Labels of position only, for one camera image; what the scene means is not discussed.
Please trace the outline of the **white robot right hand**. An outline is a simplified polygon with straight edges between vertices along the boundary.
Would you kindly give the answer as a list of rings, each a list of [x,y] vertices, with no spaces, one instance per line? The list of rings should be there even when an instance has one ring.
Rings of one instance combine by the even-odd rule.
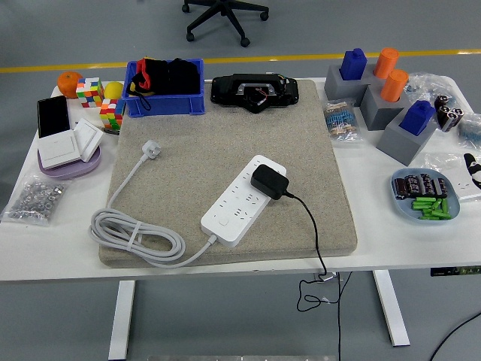
[[[481,189],[481,165],[477,162],[476,158],[471,153],[465,153],[463,155],[467,171],[473,181],[473,184]]]

